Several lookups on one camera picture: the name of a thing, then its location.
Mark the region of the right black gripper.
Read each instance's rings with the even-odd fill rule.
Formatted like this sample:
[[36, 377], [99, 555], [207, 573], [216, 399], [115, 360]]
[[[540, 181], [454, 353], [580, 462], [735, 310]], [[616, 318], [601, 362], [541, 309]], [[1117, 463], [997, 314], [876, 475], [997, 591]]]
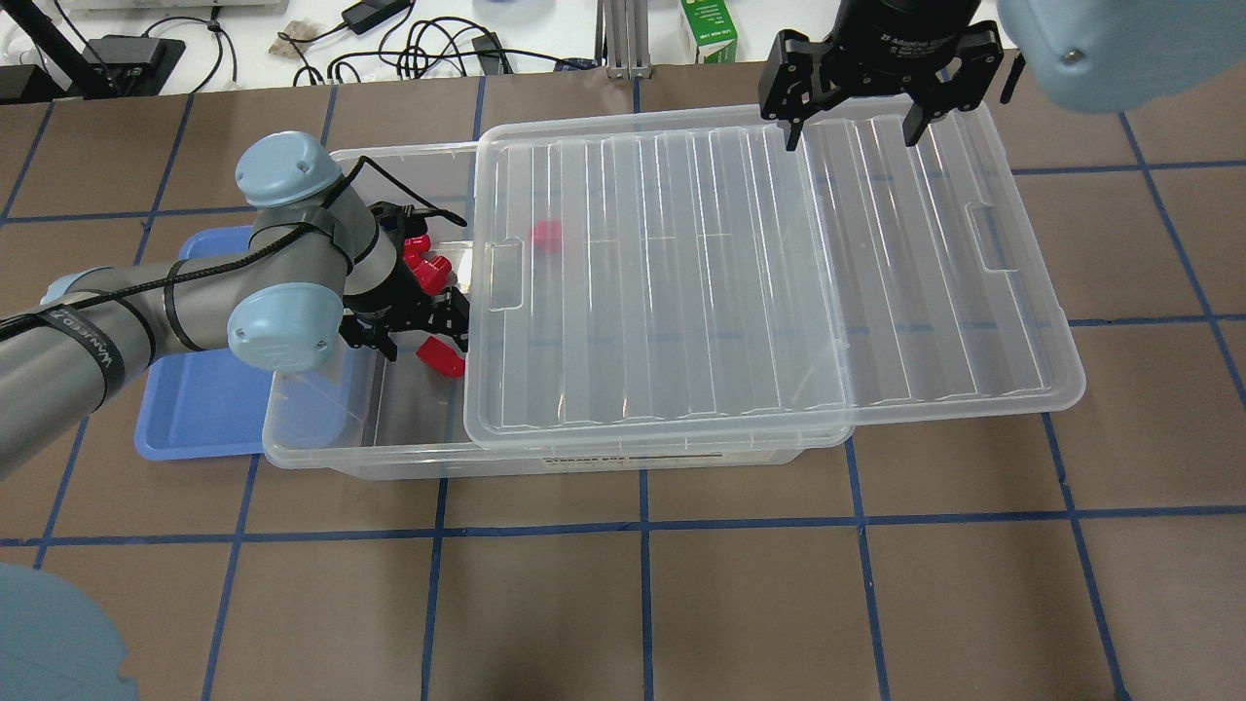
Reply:
[[764, 115], [784, 115], [785, 151], [819, 115], [845, 100], [907, 93], [906, 147], [937, 115], [969, 111], [1003, 64], [1001, 26], [976, 21], [978, 1], [842, 1], [824, 40], [784, 27], [759, 81]]

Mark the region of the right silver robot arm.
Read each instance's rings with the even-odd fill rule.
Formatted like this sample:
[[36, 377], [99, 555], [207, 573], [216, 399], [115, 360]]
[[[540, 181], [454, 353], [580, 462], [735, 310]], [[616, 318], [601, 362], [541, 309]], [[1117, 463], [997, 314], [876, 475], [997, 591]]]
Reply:
[[844, 1], [820, 41], [780, 31], [759, 80], [759, 115], [795, 149], [804, 129], [849, 100], [905, 93], [907, 146], [953, 111], [977, 108], [1018, 54], [1001, 100], [1030, 70], [1042, 93], [1078, 115], [1114, 115], [1187, 92], [1244, 59], [1241, 1]]

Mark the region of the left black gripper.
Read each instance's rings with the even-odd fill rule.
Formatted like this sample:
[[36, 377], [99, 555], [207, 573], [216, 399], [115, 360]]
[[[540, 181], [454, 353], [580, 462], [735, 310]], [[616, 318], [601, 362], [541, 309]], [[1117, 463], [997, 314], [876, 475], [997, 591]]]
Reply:
[[374, 347], [385, 359], [397, 359], [392, 334], [421, 331], [449, 337], [459, 351], [468, 351], [470, 303], [451, 284], [439, 296], [427, 296], [412, 275], [420, 259], [405, 259], [402, 243], [407, 237], [427, 234], [427, 220], [442, 218], [451, 225], [466, 227], [467, 220], [452, 210], [435, 205], [373, 203], [369, 205], [378, 223], [378, 240], [371, 244], [365, 261], [380, 253], [386, 276], [370, 291], [346, 294], [346, 314], [339, 324], [339, 336], [349, 347]]

